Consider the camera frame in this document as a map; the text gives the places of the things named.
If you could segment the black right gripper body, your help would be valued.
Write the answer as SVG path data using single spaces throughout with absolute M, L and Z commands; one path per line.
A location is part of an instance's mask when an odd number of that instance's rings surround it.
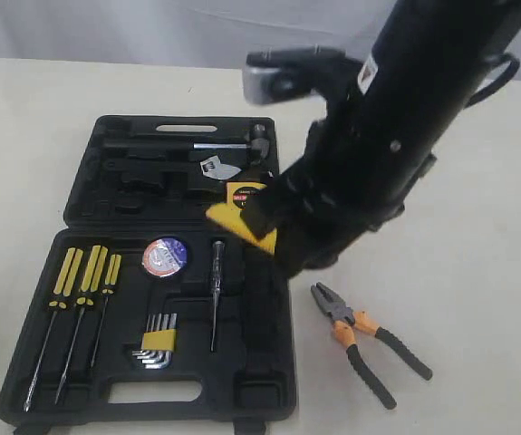
M 280 227 L 319 236 L 333 255 L 379 230 L 404 210 L 406 197 L 430 168 L 437 107 L 427 101 L 328 104 L 309 130 L 304 155 L 282 176 L 296 200 Z

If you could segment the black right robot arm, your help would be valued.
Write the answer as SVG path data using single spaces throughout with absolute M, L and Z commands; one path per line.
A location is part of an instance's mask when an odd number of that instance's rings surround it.
M 303 155 L 242 212 L 257 237 L 275 231 L 286 276 L 332 265 L 352 242 L 398 217 L 458 114 L 508 83 L 521 1 L 399 1 L 368 56 L 332 48 L 254 52 L 246 99 L 320 94 Z

